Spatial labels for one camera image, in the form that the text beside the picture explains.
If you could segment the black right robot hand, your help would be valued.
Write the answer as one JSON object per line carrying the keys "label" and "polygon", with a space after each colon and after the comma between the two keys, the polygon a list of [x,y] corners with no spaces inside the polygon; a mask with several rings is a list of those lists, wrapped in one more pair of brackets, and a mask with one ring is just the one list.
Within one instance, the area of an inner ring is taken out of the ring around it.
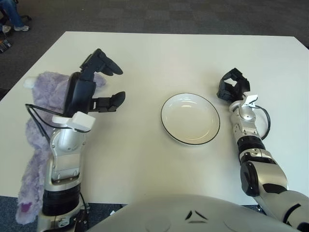
{"label": "black right robot hand", "polygon": [[[235,85],[229,84],[226,80],[236,81]],[[226,102],[235,102],[243,100],[244,92],[250,91],[249,81],[237,69],[233,68],[227,72],[220,80],[217,91],[217,97]]]}

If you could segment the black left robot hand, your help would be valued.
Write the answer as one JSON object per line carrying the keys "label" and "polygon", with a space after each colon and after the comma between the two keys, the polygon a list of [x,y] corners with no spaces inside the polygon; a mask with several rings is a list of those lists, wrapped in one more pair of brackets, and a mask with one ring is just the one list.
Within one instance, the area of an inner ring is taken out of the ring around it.
{"label": "black left robot hand", "polygon": [[98,48],[86,58],[80,69],[79,72],[74,72],[69,78],[63,116],[72,117],[77,112],[85,114],[89,112],[115,112],[125,101],[126,93],[121,91],[111,97],[94,98],[97,87],[94,74],[122,75],[121,68]]}

